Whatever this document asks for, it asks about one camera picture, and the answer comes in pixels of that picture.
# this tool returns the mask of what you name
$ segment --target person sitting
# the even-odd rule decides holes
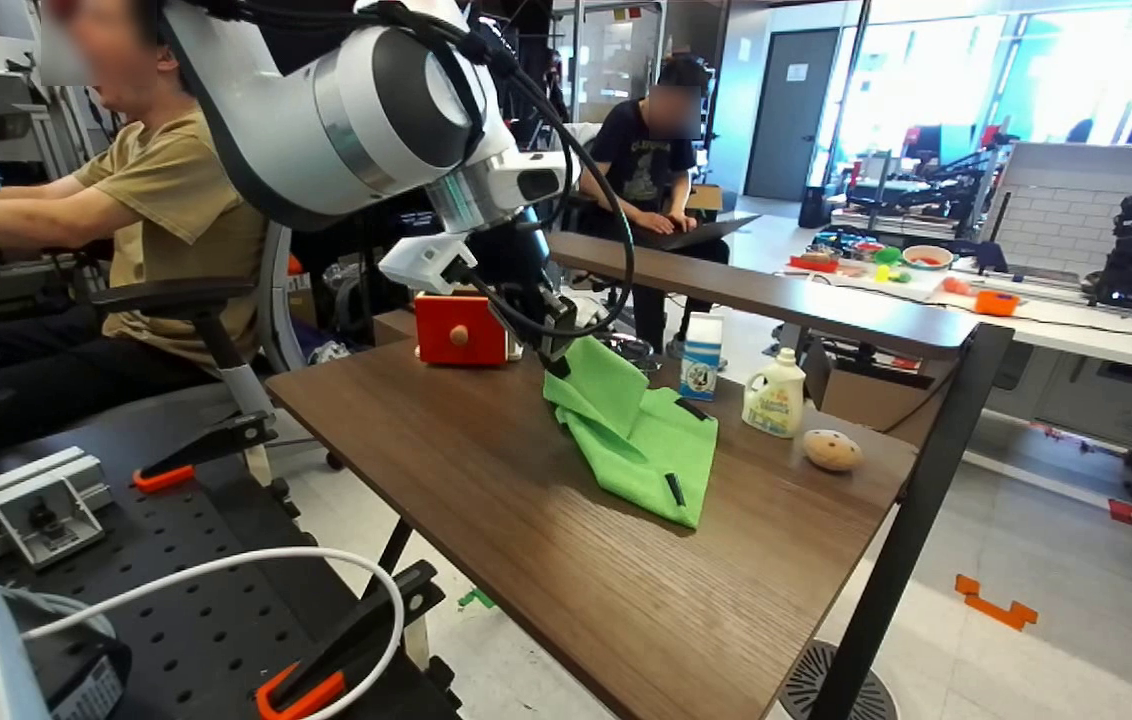
[[[0,250],[114,239],[114,287],[262,273],[269,219],[232,188],[177,53],[162,43],[154,65],[154,79],[93,85],[126,115],[100,158],[54,186],[0,188]],[[253,309],[249,292],[222,314],[243,355],[255,355]],[[209,380],[214,355],[189,322],[76,309],[0,324],[0,453]]]
[[[619,212],[644,228],[641,239],[652,250],[668,250],[677,231],[694,231],[690,217],[694,197],[694,107],[709,91],[709,65],[698,56],[668,56],[660,65],[657,90],[644,99],[624,99],[610,112],[600,133],[591,136],[591,161],[600,178],[611,186]],[[585,209],[578,212],[578,231],[617,236],[619,217],[611,212],[604,188],[591,174],[580,178]],[[727,263],[723,239],[705,239],[690,250],[673,250],[679,256],[701,256]],[[632,287],[638,296],[638,337],[660,354],[663,350],[663,292]]]

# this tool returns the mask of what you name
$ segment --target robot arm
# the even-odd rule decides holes
[[[400,239],[384,277],[454,292],[443,268],[477,263],[473,228],[561,197],[561,158],[525,158],[499,115],[491,71],[473,65],[454,0],[362,4],[342,47],[282,77],[243,4],[165,0],[165,35],[203,104],[232,186],[289,228],[324,228],[426,188],[439,236]]]

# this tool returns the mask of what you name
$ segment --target bottle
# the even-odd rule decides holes
[[[768,437],[802,437],[805,428],[805,370],[791,350],[749,380],[740,419]]]

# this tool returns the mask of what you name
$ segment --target red box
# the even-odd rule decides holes
[[[417,296],[417,355],[437,370],[499,370],[513,359],[513,333],[489,296]]]

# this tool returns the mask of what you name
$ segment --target green towel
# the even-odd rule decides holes
[[[647,376],[596,337],[578,339],[563,359],[568,376],[549,371],[543,401],[591,463],[600,488],[698,530],[722,419],[694,418],[673,389],[647,389]]]

